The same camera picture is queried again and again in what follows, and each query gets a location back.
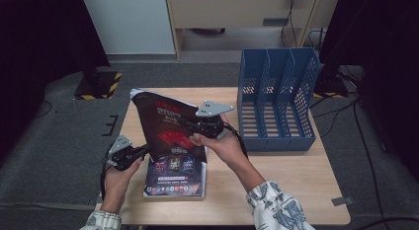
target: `white cabinet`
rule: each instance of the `white cabinet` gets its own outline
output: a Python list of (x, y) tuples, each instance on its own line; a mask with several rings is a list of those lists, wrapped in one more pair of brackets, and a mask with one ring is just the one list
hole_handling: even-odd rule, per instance
[(84, 0), (107, 54), (175, 54), (166, 0)]

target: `wooden table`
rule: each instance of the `wooden table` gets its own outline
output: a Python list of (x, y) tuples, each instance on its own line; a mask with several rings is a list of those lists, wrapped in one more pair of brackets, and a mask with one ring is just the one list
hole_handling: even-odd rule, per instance
[[(152, 88), (151, 91), (201, 105), (210, 100), (236, 105), (237, 88)], [(226, 114), (238, 129), (237, 110)], [(316, 137), (317, 128), (311, 118)], [(145, 143), (138, 113), (130, 103), (122, 134), (133, 146)], [(267, 180), (302, 204), (310, 224), (346, 225), (351, 218), (346, 205), (334, 206), (331, 199), (341, 197), (333, 170), (320, 138), (306, 152), (278, 152), (275, 155), (249, 153), (253, 165)], [(234, 173), (209, 150), (207, 195), (202, 201), (148, 201), (142, 191), (148, 158), (134, 174), (121, 211), (124, 224), (132, 225), (253, 225), (246, 192)]]

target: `book cover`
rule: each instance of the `book cover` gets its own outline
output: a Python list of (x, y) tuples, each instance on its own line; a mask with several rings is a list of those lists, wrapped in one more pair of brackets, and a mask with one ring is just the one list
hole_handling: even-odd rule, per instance
[(176, 200), (203, 199), (206, 169), (206, 163), (190, 155), (165, 156), (155, 162), (150, 160), (143, 196)]
[(190, 140), (193, 132), (178, 121), (180, 118), (198, 123), (198, 106), (140, 89), (131, 91), (131, 100), (137, 107), (145, 140), (152, 146), (152, 160), (169, 155), (190, 155), (207, 162), (205, 147), (196, 146)]

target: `floral shirt sleeve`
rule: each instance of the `floral shirt sleeve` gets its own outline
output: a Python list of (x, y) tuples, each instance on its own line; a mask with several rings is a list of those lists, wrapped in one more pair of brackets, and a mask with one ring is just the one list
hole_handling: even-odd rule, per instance
[(80, 230), (120, 230), (121, 224), (117, 214), (98, 210), (90, 214), (86, 226)]
[(257, 230), (311, 230), (299, 201), (267, 181), (246, 195)]

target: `person's right hand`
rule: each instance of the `person's right hand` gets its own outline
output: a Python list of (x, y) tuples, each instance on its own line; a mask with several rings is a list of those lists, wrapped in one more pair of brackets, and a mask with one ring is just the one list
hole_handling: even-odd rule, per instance
[[(221, 115), (222, 120), (228, 123), (227, 117)], [(265, 182), (261, 174), (253, 167), (244, 155), (240, 143), (231, 131), (220, 139), (209, 139), (201, 134), (191, 137), (196, 145), (204, 145), (212, 149), (218, 157), (237, 175), (247, 192)]]
[[(228, 119), (224, 114), (220, 115), (222, 120), (228, 123)], [(244, 155), (237, 137), (230, 131), (220, 139), (210, 139), (201, 134), (195, 133), (191, 140), (196, 145), (204, 145), (213, 150), (216, 155), (230, 168), (237, 162), (243, 162), (247, 159)]]

